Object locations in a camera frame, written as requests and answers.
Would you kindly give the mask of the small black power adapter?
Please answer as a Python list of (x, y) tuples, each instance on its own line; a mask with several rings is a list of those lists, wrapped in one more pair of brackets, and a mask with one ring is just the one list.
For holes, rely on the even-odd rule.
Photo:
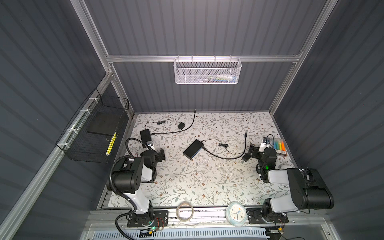
[(251, 154), (246, 153), (245, 155), (242, 156), (242, 160), (244, 162), (247, 162), (251, 158)]

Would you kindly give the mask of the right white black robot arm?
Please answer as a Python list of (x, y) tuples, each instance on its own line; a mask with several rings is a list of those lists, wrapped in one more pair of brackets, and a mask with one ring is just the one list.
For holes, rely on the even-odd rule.
[(316, 169), (276, 168), (277, 150), (270, 144), (250, 146), (244, 160), (257, 159), (256, 171), (261, 181), (289, 187), (284, 196), (267, 198), (260, 208), (247, 209), (250, 224), (286, 224), (287, 213), (327, 210), (335, 205), (334, 197)]

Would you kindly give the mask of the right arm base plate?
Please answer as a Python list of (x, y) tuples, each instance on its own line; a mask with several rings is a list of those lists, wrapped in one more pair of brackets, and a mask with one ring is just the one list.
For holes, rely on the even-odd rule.
[(265, 208), (247, 208), (246, 213), (250, 224), (287, 224), (289, 222), (287, 215)]

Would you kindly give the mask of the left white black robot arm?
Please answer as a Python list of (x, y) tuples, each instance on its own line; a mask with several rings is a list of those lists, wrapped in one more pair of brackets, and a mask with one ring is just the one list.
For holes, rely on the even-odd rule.
[[(129, 141), (144, 145), (145, 151), (135, 157), (129, 149)], [(140, 190), (141, 183), (153, 183), (157, 177), (157, 164), (166, 159), (164, 149), (156, 151), (152, 143), (143, 143), (136, 138), (125, 141), (128, 154), (119, 157), (110, 169), (106, 187), (129, 202), (132, 210), (127, 217), (132, 218), (129, 225), (150, 226), (155, 212), (152, 202)]]

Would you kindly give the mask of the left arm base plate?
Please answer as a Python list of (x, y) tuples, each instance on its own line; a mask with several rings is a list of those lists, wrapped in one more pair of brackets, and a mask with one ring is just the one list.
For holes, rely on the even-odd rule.
[(145, 214), (132, 214), (127, 216), (128, 228), (139, 227), (166, 227), (168, 225), (169, 211), (148, 211)]

